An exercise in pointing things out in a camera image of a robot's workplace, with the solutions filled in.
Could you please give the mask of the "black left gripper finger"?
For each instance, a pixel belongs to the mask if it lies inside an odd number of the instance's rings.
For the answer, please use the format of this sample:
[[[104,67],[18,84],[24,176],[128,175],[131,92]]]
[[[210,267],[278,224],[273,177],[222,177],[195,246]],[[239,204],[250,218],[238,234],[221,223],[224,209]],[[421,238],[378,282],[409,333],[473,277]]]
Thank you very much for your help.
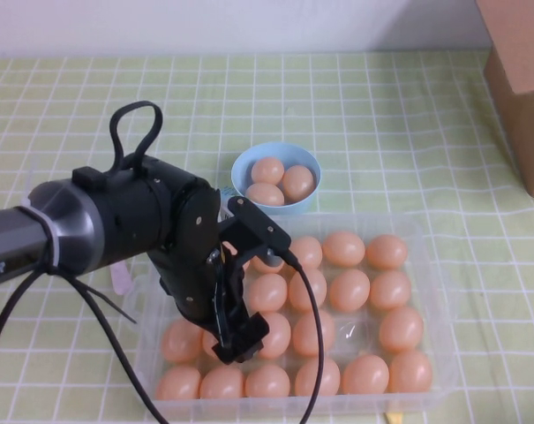
[[[225,365],[244,362],[244,353],[238,344],[225,346],[221,343],[216,343],[212,346],[212,350],[216,357]]]
[[[269,333],[269,324],[264,316],[255,313],[244,322],[237,332],[237,348],[240,354],[255,354],[260,351],[263,339]]]

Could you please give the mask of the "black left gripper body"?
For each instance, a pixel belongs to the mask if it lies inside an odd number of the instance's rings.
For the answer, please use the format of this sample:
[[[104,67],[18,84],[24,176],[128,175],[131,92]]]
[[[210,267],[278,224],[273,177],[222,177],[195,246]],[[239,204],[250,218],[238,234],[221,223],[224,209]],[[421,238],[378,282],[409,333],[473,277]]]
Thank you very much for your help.
[[[233,343],[250,321],[244,304],[245,264],[230,242],[223,241],[219,248],[208,257],[214,269],[214,334],[220,343]]]

